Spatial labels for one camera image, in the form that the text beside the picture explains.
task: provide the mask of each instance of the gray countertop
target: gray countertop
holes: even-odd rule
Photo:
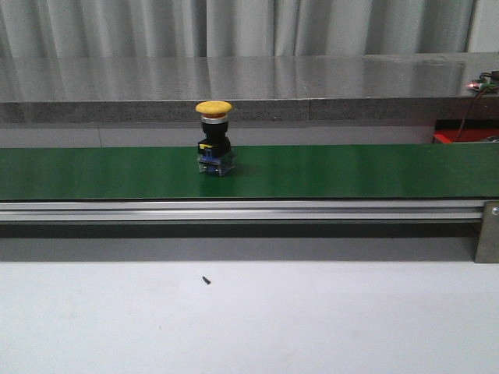
[[[498,53],[238,58],[2,58],[0,122],[197,122],[232,101],[236,121],[460,118],[465,85]],[[499,118],[499,95],[470,118]]]

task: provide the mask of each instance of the yellow mushroom button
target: yellow mushroom button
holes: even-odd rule
[[[232,105],[227,101],[204,101],[196,106],[196,111],[204,115],[222,115],[229,113]]]

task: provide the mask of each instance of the electrical wire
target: electrical wire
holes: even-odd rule
[[[458,131],[458,135],[455,137],[455,142],[458,142],[459,139],[461,138],[461,134],[462,134],[462,130],[465,128],[465,123],[466,123],[466,119],[468,118],[469,116],[469,113],[471,111],[471,109],[473,108],[473,105],[484,95],[487,93],[487,90],[483,89],[481,91],[479,91],[475,97],[469,102],[469,105],[468,105],[468,108],[466,109],[466,113],[465,115],[462,116],[462,120],[461,120],[461,125],[459,125],[459,131]]]

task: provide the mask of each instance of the conveyor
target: conveyor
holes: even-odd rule
[[[1,149],[0,221],[480,222],[499,262],[499,146],[237,146],[198,172],[195,147]]]

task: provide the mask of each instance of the metal bracket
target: metal bracket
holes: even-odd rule
[[[485,204],[476,263],[499,263],[499,201]]]

